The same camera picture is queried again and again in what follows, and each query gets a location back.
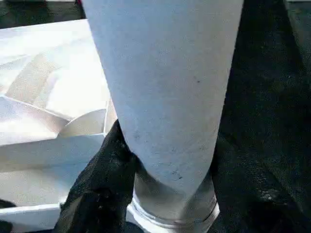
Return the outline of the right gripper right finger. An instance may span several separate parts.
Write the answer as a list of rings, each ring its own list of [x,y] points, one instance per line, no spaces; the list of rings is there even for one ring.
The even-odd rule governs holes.
[[[228,233],[309,233],[311,210],[295,200],[263,156],[218,136],[210,167]]]

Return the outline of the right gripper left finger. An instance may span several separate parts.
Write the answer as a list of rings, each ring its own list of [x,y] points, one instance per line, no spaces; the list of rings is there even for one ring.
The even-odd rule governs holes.
[[[55,233],[124,233],[133,198],[136,156],[115,121],[63,204]]]

